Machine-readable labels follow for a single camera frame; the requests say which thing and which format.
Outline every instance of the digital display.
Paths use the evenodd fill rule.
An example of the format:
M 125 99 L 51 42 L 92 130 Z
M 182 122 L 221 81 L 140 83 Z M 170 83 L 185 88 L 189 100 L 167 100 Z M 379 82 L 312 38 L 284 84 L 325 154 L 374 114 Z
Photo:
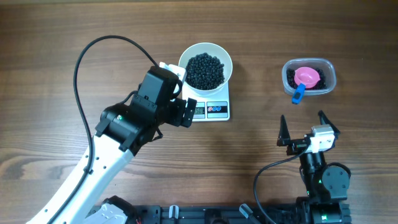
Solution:
M 205 108 L 195 108 L 194 114 L 205 114 Z

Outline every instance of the wooden table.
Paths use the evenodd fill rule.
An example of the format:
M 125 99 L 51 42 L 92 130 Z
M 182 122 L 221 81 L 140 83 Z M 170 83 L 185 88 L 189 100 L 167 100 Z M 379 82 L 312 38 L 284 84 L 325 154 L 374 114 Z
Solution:
M 398 218 L 398 4 L 374 1 L 169 1 L 0 7 L 0 223 L 25 223 L 52 197 L 87 147 L 72 88 L 87 43 L 117 34 L 157 62 L 178 64 L 192 44 L 212 42 L 231 55 L 231 119 L 161 126 L 110 183 L 134 205 L 254 203 L 252 182 L 285 159 L 275 145 L 285 114 L 293 138 L 323 110 L 340 129 L 327 162 L 353 176 L 353 223 Z M 330 60 L 337 86 L 293 105 L 281 70 L 292 58 Z M 121 40 L 105 40 L 82 61 L 78 86 L 91 131 L 109 105 L 142 81 L 150 62 Z M 262 202 L 306 194 L 299 161 L 265 172 Z

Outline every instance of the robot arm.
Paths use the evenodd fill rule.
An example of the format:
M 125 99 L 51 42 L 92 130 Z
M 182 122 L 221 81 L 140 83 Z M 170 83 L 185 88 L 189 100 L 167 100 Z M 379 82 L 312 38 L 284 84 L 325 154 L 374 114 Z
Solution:
M 151 67 L 131 104 L 118 103 L 106 108 L 93 137 L 95 154 L 91 170 L 78 192 L 53 223 L 83 223 L 95 202 L 114 176 L 154 140 L 164 123 L 185 126 L 192 123 L 196 100 L 177 98 L 182 81 L 169 70 Z M 80 181 L 89 159 L 86 150 L 78 165 L 46 206 L 28 223 L 48 223 Z

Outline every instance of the plastic container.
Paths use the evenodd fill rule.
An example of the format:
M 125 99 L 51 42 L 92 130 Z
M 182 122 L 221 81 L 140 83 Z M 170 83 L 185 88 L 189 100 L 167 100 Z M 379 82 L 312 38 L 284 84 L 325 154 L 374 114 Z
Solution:
M 336 72 L 334 66 L 323 58 L 298 58 L 288 61 L 282 69 L 282 81 L 284 83 L 285 92 L 293 95 L 295 89 L 290 87 L 287 82 L 286 70 L 291 68 L 297 70 L 300 67 L 320 68 L 325 74 L 326 89 L 324 90 L 305 90 L 304 96 L 321 95 L 331 92 L 336 86 Z
M 180 57 L 180 61 L 178 62 L 179 67 L 186 68 L 188 65 L 188 61 L 195 57 L 198 54 L 208 53 L 212 57 L 217 57 L 221 63 L 224 64 L 224 82 L 220 84 L 214 90 L 199 90 L 190 86 L 187 82 L 184 85 L 189 86 L 194 93 L 200 96 L 210 96 L 218 92 L 225 83 L 228 83 L 229 78 L 232 75 L 232 60 L 227 51 L 224 48 L 220 47 L 219 45 L 212 44 L 212 43 L 199 43 L 192 45 Z

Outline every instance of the pink cup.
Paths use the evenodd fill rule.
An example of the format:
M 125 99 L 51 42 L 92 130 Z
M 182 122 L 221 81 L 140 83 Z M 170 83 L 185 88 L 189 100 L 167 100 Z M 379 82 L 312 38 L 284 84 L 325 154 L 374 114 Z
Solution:
M 294 82 L 299 86 L 304 84 L 305 88 L 312 88 L 319 82 L 320 77 L 317 71 L 309 67 L 301 67 L 295 71 Z

